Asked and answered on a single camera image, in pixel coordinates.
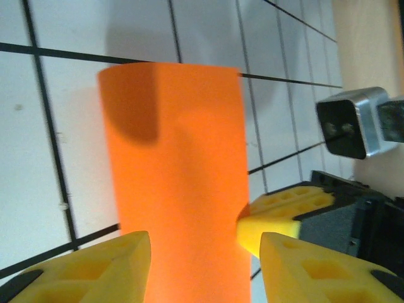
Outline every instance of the beige wall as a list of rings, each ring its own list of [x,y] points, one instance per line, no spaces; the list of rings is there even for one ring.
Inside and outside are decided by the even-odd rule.
[[[404,94],[397,0],[334,0],[342,78],[347,90],[381,86]]]
[[[381,86],[404,95],[404,64],[397,0],[333,0],[344,89]],[[355,178],[388,196],[404,196],[404,144],[356,160]]]

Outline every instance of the tile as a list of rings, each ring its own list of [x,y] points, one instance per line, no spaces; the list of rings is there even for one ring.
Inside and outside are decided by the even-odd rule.
[[[321,31],[321,10],[319,0],[302,0],[302,5],[304,21]]]
[[[235,1],[173,3],[184,63],[236,66],[246,72]]]
[[[296,16],[299,19],[302,17],[302,4],[301,1],[291,1],[291,0],[278,0],[279,7],[283,8],[288,13]]]
[[[263,171],[259,170],[251,175],[248,175],[249,186],[249,202],[252,203],[256,198],[265,193]]]
[[[319,128],[311,85],[290,85],[290,95],[294,109],[298,149],[319,143]]]
[[[326,44],[327,63],[330,71],[330,84],[342,86],[340,60],[338,58],[338,46],[330,39],[324,39]]]
[[[269,193],[301,181],[296,156],[267,167],[265,174]]]
[[[96,75],[106,63],[43,58],[78,237],[118,222]]]
[[[262,273],[256,275],[256,277],[251,281],[251,302],[252,303],[267,302]]]
[[[340,157],[330,153],[325,146],[321,145],[324,155],[325,171],[331,175],[341,176]]]
[[[252,80],[264,164],[296,152],[284,82]]]
[[[32,57],[2,52],[0,82],[0,268],[5,268],[69,237]]]
[[[333,15],[333,1],[332,0],[319,0],[321,9],[321,24],[323,26],[322,32],[332,39],[336,39]]]
[[[21,1],[2,1],[0,9],[0,42],[30,45]]]
[[[323,162],[321,160],[321,146],[314,147],[300,155],[300,163],[302,164],[303,181],[311,180],[312,170],[323,170]]]
[[[304,35],[305,25],[281,11],[279,14],[288,78],[311,82],[309,55]]]
[[[264,1],[239,2],[250,73],[286,78],[276,8]]]
[[[244,92],[244,119],[246,125],[246,145],[247,145],[247,160],[248,170],[256,169],[261,166],[261,159],[259,157],[258,139],[256,132],[256,123],[254,120],[253,104],[251,103],[250,88],[248,79],[243,78],[243,92]]]
[[[31,0],[39,46],[147,61],[177,61],[166,0]]]
[[[98,239],[95,239],[94,241],[83,244],[80,246],[80,248],[83,249],[83,248],[87,248],[87,247],[90,247],[93,245],[97,245],[97,244],[103,243],[105,241],[111,240],[113,238],[119,237],[120,235],[121,235],[121,232],[119,230],[116,230],[115,232],[111,232],[110,234],[99,237]]]
[[[325,38],[315,30],[307,27],[307,43],[309,44],[310,66],[313,82],[329,83],[327,74],[327,57],[324,48]]]

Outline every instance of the orange cylinder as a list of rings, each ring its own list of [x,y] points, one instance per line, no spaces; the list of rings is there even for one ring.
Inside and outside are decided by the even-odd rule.
[[[234,68],[172,63],[98,75],[121,231],[147,230],[147,303],[249,302],[241,80]]]

